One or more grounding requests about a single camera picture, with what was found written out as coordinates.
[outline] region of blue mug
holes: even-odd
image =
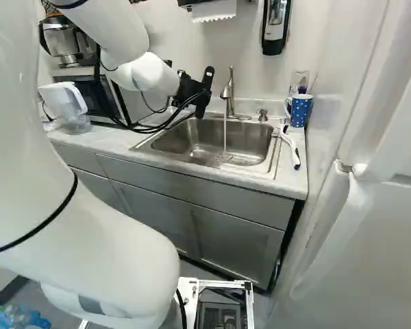
[[[295,94],[285,100],[284,109],[292,127],[304,127],[308,123],[310,109],[314,96],[310,94]]]

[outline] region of running water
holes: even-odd
[[[231,158],[233,158],[233,156],[227,152],[227,116],[224,114],[224,151],[222,152],[222,154],[218,154],[216,156],[216,159],[219,161],[228,161]]]

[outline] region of sink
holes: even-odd
[[[182,121],[147,138],[132,150],[185,163],[274,176],[279,152],[275,152],[277,139],[271,136],[273,129],[254,119],[228,119],[227,152],[232,157],[225,161],[219,158],[224,143],[223,118],[216,115]]]
[[[227,152],[232,159],[226,163],[253,166],[264,162],[268,153],[270,125],[228,121]],[[223,121],[218,119],[189,119],[157,137],[151,148],[185,156],[186,162],[207,165],[222,154],[224,144]]]

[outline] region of white refrigerator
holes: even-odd
[[[411,328],[411,0],[336,0],[268,329]]]

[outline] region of kitchen counter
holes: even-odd
[[[288,135],[293,138],[299,148],[301,157],[300,170],[293,169],[290,147],[283,142],[275,179],[253,177],[249,174],[234,173],[223,169],[209,168],[193,163],[162,158],[130,150],[134,145],[149,137],[129,130],[94,125],[90,132],[82,135],[68,135],[61,130],[47,134],[51,141],[71,147],[78,147],[96,154],[131,161],[150,167],[165,169],[186,175],[222,182],[256,191],[271,193],[305,200],[308,194],[308,176],[306,167],[306,143],[301,128],[289,127]]]

